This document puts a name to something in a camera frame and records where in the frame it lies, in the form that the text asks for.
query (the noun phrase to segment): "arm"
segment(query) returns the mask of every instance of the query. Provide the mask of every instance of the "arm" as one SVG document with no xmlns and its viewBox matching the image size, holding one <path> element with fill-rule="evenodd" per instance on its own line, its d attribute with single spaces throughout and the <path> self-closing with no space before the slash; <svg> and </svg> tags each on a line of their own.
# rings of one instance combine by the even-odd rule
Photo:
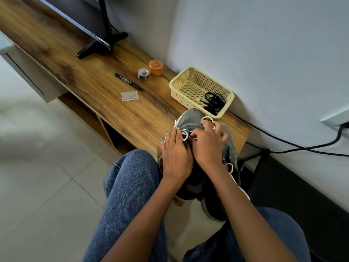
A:
<svg viewBox="0 0 349 262">
<path fill-rule="evenodd" d="M 154 241 L 171 201 L 193 168 L 190 150 L 183 145 L 180 129 L 167 133 L 161 141 L 164 177 L 154 194 L 127 226 L 102 262 L 148 261 Z"/>
<path fill-rule="evenodd" d="M 216 129 L 213 130 L 211 122 L 201 122 L 205 130 L 193 131 L 197 136 L 197 141 L 193 142 L 194 157 L 219 194 L 245 260 L 296 262 L 222 164 L 222 148 L 228 137 L 222 132 L 220 123 L 214 122 Z"/>
</svg>

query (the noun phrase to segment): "power outlet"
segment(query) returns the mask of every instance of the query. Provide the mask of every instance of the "power outlet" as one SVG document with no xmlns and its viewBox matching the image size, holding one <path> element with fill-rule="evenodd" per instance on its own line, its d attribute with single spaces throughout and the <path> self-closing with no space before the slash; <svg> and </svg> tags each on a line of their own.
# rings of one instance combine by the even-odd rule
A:
<svg viewBox="0 0 349 262">
<path fill-rule="evenodd" d="M 321 122 L 325 123 L 333 130 L 338 131 L 339 125 L 349 123 L 349 108 L 344 109 L 338 112 L 337 114 L 327 117 L 325 119 L 321 119 Z M 344 129 L 342 136 L 349 139 L 349 130 Z"/>
</svg>

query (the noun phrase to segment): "wall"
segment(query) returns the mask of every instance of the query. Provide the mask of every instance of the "wall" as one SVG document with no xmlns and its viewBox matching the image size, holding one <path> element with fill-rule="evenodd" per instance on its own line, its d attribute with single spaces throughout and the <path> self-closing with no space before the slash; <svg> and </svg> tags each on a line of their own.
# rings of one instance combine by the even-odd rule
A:
<svg viewBox="0 0 349 262">
<path fill-rule="evenodd" d="M 349 0 L 107 0 L 131 40 L 179 72 L 197 66 L 231 88 L 230 108 L 304 146 L 333 140 L 320 119 L 349 106 Z M 292 148 L 259 132 L 249 141 Z M 349 154 L 349 140 L 322 151 Z M 245 145 L 241 155 L 254 153 Z M 349 159 L 273 155 L 349 211 Z"/>
</svg>

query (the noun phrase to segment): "roll of clear tape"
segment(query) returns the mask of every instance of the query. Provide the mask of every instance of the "roll of clear tape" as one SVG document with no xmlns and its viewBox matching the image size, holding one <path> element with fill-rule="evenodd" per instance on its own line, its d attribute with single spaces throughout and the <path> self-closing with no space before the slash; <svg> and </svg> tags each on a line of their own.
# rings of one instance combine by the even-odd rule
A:
<svg viewBox="0 0 349 262">
<path fill-rule="evenodd" d="M 141 81 L 146 81 L 149 78 L 150 71 L 146 68 L 140 68 L 138 70 L 138 79 Z"/>
</svg>

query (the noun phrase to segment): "white floor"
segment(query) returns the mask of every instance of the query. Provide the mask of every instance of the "white floor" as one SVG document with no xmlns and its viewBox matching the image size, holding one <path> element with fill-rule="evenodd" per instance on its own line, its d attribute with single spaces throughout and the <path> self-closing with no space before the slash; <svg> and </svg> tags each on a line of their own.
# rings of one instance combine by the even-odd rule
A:
<svg viewBox="0 0 349 262">
<path fill-rule="evenodd" d="M 102 215 L 102 181 L 120 154 L 59 100 L 46 104 L 0 58 L 0 261 L 81 261 Z M 200 203 L 173 203 L 169 253 L 216 232 Z"/>
</svg>

